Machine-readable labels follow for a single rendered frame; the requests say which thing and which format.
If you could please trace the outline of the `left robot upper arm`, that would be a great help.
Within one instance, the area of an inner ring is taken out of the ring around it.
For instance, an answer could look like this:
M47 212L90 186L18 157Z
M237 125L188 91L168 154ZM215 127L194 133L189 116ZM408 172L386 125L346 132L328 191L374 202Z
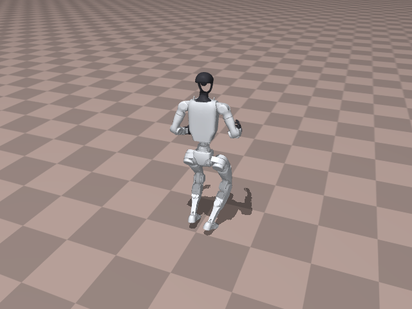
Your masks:
M180 134L182 128L180 127L180 124L182 123L182 120L185 116L185 112L188 111L188 104L190 100L182 101L178 105L178 109L176 111L176 114L173 119L173 124L170 128L170 132L178 135Z

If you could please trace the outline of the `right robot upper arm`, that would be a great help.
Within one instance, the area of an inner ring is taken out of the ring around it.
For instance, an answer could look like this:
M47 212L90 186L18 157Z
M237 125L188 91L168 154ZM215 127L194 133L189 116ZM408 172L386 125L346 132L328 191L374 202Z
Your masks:
M232 116L232 113L230 111L230 107L226 103L222 102L217 102L216 103L217 111L219 114L223 115L223 119L229 129L228 134L230 138L236 138L239 136L236 126L235 126L235 121Z

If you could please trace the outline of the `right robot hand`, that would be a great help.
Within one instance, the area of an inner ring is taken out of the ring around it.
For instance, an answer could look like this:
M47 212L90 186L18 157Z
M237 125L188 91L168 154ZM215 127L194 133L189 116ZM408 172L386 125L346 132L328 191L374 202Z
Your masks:
M236 120L235 124L237 124L237 125L235 125L235 126L237 126L237 128L238 128L238 129L240 129L240 128L241 128L241 125L240 125L240 123L239 123L239 121L238 121L238 120ZM242 132L242 129L241 129L241 132Z

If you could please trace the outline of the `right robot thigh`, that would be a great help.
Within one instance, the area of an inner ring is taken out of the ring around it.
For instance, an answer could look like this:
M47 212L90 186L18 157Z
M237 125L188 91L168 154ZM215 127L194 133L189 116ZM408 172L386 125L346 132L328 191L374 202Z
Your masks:
M232 169L231 165L226 156L222 154L217 154L211 157L211 165L214 170L218 172L221 176L222 181L220 182L219 189L224 192L228 183L232 184Z

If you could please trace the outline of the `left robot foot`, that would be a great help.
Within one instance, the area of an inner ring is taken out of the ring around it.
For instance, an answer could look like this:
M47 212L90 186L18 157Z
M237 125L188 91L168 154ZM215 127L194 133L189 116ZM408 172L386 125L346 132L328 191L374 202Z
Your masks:
M192 213L189 218L188 218L188 222L189 223L195 223L197 220L199 220L201 218L200 214L196 213L196 216L194 215L194 213Z

